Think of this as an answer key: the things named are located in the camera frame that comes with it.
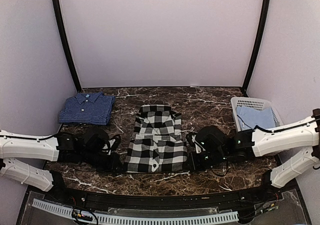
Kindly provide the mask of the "blue checked shirt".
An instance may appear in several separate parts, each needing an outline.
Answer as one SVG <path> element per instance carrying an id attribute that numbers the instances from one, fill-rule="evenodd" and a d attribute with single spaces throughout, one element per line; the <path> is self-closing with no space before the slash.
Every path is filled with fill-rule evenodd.
<path id="1" fill-rule="evenodd" d="M 77 93 L 66 99 L 58 121 L 61 124 L 106 126 L 111 119 L 115 100 L 115 96 L 105 95 L 102 91 Z"/>

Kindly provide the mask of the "black white plaid shirt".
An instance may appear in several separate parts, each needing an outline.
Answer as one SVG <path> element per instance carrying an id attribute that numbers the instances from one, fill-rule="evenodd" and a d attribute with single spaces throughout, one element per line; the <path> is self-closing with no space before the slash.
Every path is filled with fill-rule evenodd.
<path id="1" fill-rule="evenodd" d="M 182 115 L 164 104 L 140 107 L 123 163 L 127 173 L 180 172 L 188 159 Z"/>

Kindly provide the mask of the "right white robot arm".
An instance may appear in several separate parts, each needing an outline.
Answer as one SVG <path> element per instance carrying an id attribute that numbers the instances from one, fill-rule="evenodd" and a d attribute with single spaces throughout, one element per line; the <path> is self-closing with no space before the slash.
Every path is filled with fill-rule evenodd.
<path id="1" fill-rule="evenodd" d="M 258 157 L 276 155 L 296 149 L 297 153 L 281 165 L 262 175 L 261 186 L 255 190 L 255 198 L 266 202 L 275 189 L 305 171 L 320 167 L 320 110 L 295 123 L 275 128 L 254 128 L 238 131 L 228 137 L 218 127 L 205 126 L 199 132 L 190 132 L 186 140 L 195 150 L 189 155 L 192 171 L 212 169 L 221 163 L 239 163 Z"/>

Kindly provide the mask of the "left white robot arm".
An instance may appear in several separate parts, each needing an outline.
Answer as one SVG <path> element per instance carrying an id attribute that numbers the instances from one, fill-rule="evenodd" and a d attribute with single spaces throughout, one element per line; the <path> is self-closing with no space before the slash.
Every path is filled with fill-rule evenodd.
<path id="1" fill-rule="evenodd" d="M 23 159 L 57 163 L 86 163 L 102 172 L 120 172 L 122 163 L 116 150 L 121 136 L 110 137 L 100 128 L 89 128 L 83 134 L 60 131 L 48 136 L 31 136 L 0 132 L 0 175 L 21 184 L 50 192 L 60 203 L 71 198 L 62 175 L 36 168 Z"/>

